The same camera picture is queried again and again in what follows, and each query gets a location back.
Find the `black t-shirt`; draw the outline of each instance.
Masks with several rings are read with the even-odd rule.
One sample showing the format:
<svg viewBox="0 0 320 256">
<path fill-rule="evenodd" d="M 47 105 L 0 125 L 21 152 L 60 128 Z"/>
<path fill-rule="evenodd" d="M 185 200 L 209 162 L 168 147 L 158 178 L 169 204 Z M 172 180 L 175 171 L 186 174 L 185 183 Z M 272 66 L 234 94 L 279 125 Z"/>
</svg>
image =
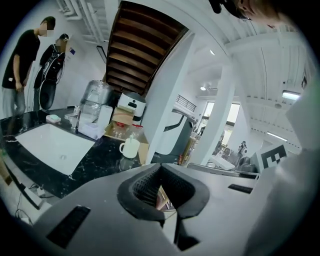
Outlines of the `black t-shirt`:
<svg viewBox="0 0 320 256">
<path fill-rule="evenodd" d="M 14 76 L 14 57 L 16 54 L 20 56 L 19 74 L 21 83 L 26 79 L 29 67 L 37 57 L 39 46 L 40 40 L 35 36 L 33 29 L 25 31 L 20 36 L 9 59 L 8 65 L 6 66 L 2 87 L 9 89 L 16 88 Z"/>
</svg>

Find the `man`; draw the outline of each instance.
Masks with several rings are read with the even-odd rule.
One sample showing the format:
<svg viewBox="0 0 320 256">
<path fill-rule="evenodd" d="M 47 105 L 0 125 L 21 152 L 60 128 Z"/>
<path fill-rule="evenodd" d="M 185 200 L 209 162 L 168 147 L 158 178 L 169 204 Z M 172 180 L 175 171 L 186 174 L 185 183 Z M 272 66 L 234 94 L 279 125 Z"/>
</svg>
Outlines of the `man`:
<svg viewBox="0 0 320 256">
<path fill-rule="evenodd" d="M 40 27 L 25 31 L 9 59 L 2 81 L 2 108 L 5 117 L 25 112 L 24 87 L 27 85 L 32 62 L 36 59 L 40 40 L 54 30 L 56 19 L 46 17 Z"/>
<path fill-rule="evenodd" d="M 246 142 L 242 141 L 241 145 L 238 148 L 238 154 L 242 157 L 244 154 L 245 149 L 247 148 Z"/>
<path fill-rule="evenodd" d="M 291 25 L 290 19 L 281 11 L 280 4 L 286 1 L 276 0 L 209 0 L 215 13 L 221 12 L 221 5 L 233 16 L 241 20 L 252 20 L 274 26 L 280 23 Z"/>
<path fill-rule="evenodd" d="M 201 127 L 200 132 L 199 132 L 200 136 L 202 136 L 202 134 L 204 134 L 205 128 L 206 128 L 205 126 Z"/>
<path fill-rule="evenodd" d="M 61 62 L 64 63 L 65 60 L 65 52 L 67 47 L 67 42 L 69 40 L 69 36 L 67 34 L 62 34 L 56 41 L 55 44 L 51 44 L 43 53 L 41 59 L 40 59 L 40 70 L 36 76 L 36 79 L 34 81 L 34 97 L 33 97 L 33 111 L 38 111 L 40 109 L 39 104 L 39 93 L 40 93 L 40 87 L 42 82 L 46 79 L 44 75 L 44 68 L 46 66 L 46 63 L 55 56 L 59 56 L 59 59 L 61 59 Z M 62 68 L 59 71 L 59 75 L 62 75 Z"/>
</svg>

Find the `white pillar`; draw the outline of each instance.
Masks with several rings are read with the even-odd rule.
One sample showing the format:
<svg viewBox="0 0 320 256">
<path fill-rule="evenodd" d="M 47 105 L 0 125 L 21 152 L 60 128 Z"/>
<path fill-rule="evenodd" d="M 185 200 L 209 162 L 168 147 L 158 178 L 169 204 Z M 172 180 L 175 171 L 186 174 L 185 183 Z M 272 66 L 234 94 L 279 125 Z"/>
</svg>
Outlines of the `white pillar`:
<svg viewBox="0 0 320 256">
<path fill-rule="evenodd" d="M 224 131 L 235 94 L 233 69 L 224 66 L 210 118 L 201 139 L 191 154 L 189 163 L 205 166 Z"/>
<path fill-rule="evenodd" d="M 195 34 L 188 34 L 174 48 L 158 70 L 146 95 L 141 125 L 149 142 L 146 164 L 150 164 L 165 130 L 194 54 Z"/>
<path fill-rule="evenodd" d="M 232 129 L 232 134 L 228 141 L 229 149 L 237 152 L 239 146 L 243 141 L 246 141 L 246 145 L 248 145 L 247 139 L 249 138 L 251 132 L 249 125 L 250 124 L 247 123 L 247 119 L 245 117 L 244 109 L 242 108 L 242 105 L 240 105 L 239 113 L 236 117 L 236 121 Z"/>
</svg>

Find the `wooden stair step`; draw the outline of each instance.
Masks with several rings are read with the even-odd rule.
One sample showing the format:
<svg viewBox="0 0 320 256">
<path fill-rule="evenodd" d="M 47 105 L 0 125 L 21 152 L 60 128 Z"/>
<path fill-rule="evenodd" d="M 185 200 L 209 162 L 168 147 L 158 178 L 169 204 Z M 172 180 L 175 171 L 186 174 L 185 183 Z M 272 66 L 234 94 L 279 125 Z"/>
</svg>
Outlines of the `wooden stair step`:
<svg viewBox="0 0 320 256">
<path fill-rule="evenodd" d="M 112 77 L 109 77 L 108 80 L 107 80 L 108 83 L 111 83 L 111 84 L 115 84 L 117 86 L 120 86 L 120 87 L 123 87 L 123 88 L 126 88 L 130 91 L 133 91 L 133 92 L 136 92 L 138 94 L 141 94 L 143 92 L 142 89 L 139 89 L 131 84 L 128 84 L 126 82 L 123 82 L 123 81 L 120 81 L 116 78 L 112 78 Z"/>
<path fill-rule="evenodd" d="M 149 49 L 151 49 L 161 55 L 165 55 L 165 53 L 166 53 L 166 50 L 162 49 L 160 46 L 158 46 L 158 45 L 156 45 L 156 44 L 154 44 L 144 38 L 141 38 L 139 36 L 136 36 L 134 34 L 130 34 L 128 32 L 122 31 L 122 30 L 114 32 L 113 36 L 124 38 L 129 41 L 134 41 L 134 42 L 136 42 L 140 45 L 143 45 L 143 46 L 145 46 L 145 47 L 147 47 L 147 48 L 149 48 Z"/>
<path fill-rule="evenodd" d="M 130 53 L 130 54 L 133 54 L 135 56 L 138 56 L 148 62 L 151 62 L 152 64 L 154 65 L 158 65 L 158 63 L 160 62 L 159 59 L 155 58 L 155 57 L 152 57 L 151 55 L 141 51 L 141 50 L 138 50 L 136 48 L 133 48 L 131 46 L 128 46 L 128 45 L 125 45 L 123 43 L 120 43 L 120 42 L 113 42 L 111 44 L 111 47 L 112 48 L 116 48 L 116 49 L 119 49 L 119 50 L 122 50 L 122 51 L 125 51 L 127 53 Z"/>
<path fill-rule="evenodd" d="M 133 20 L 130 20 L 130 19 L 127 19 L 127 18 L 120 18 L 117 22 L 120 23 L 120 24 L 123 24 L 123 25 L 134 27 L 134 28 L 142 30 L 144 32 L 147 32 L 147 33 L 149 33 L 149 34 L 151 34 L 151 35 L 153 35 L 153 36 L 155 36 L 157 38 L 160 38 L 161 40 L 165 41 L 166 43 L 168 43 L 170 45 L 173 42 L 173 40 L 169 36 L 159 32 L 158 30 L 156 30 L 156 29 L 154 29 L 152 27 L 149 27 L 147 25 L 141 24 L 139 22 L 136 22 L 136 21 L 133 21 Z"/>
<path fill-rule="evenodd" d="M 111 76 L 111 77 L 114 77 L 114 78 L 118 78 L 120 80 L 123 80 L 125 82 L 128 82 L 130 84 L 133 84 L 135 86 L 138 86 L 138 87 L 141 87 L 141 88 L 145 88 L 146 87 L 146 84 L 143 83 L 143 82 L 140 82 L 130 76 L 127 76 L 125 74 L 120 74 L 118 72 L 115 72 L 115 71 L 109 71 L 108 72 L 108 76 Z"/>
<path fill-rule="evenodd" d="M 180 33 L 180 30 L 175 28 L 175 27 L 172 27 L 166 23 L 164 23 L 163 21 L 155 18 L 155 17 L 152 17 L 146 13 L 141 13 L 139 11 L 136 11 L 136 10 L 133 10 L 133 9 L 128 9 L 128 8 L 122 8 L 123 11 L 127 12 L 127 13 L 132 13 L 132 14 L 135 14 L 135 15 L 140 15 L 142 17 L 144 17 L 145 19 L 149 19 L 149 20 L 152 20 L 154 23 L 158 23 L 160 24 L 161 26 L 164 26 L 167 30 L 170 30 L 172 31 L 174 34 L 179 34 Z"/>
<path fill-rule="evenodd" d="M 115 62 L 110 62 L 108 64 L 108 67 L 116 69 L 116 70 L 119 70 L 119 71 L 122 71 L 122 72 L 127 73 L 127 74 L 130 74 L 130 75 L 132 75 L 132 76 L 134 76 L 136 78 L 139 78 L 139 79 L 141 79 L 143 81 L 146 81 L 146 82 L 148 82 L 148 80 L 149 80 L 149 76 L 147 76 L 145 74 L 141 74 L 140 72 L 138 72 L 138 71 L 136 71 L 134 69 L 131 69 L 131 68 L 127 67 L 127 66 L 120 65 L 120 64 L 115 63 Z"/>
<path fill-rule="evenodd" d="M 127 63 L 133 67 L 136 67 L 137 69 L 140 69 L 140 70 L 143 70 L 149 74 L 152 74 L 153 71 L 154 71 L 154 68 L 151 68 L 145 64 L 142 64 L 141 62 L 139 61 L 136 61 L 132 58 L 129 58 L 129 57 L 126 57 L 126 56 L 123 56 L 121 54 L 118 54 L 118 53 L 111 53 L 109 58 L 112 58 L 114 60 L 117 60 L 117 61 L 120 61 L 120 62 L 124 62 L 124 63 Z"/>
</svg>

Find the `cup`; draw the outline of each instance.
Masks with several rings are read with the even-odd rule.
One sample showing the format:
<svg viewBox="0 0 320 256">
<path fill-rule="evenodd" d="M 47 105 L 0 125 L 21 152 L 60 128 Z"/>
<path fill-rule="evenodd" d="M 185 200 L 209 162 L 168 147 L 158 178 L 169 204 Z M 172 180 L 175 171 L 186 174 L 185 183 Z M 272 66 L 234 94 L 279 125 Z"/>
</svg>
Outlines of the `cup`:
<svg viewBox="0 0 320 256">
<path fill-rule="evenodd" d="M 132 159 L 137 156 L 139 146 L 139 141 L 134 138 L 127 138 L 125 143 L 120 144 L 119 150 L 126 158 Z"/>
</svg>

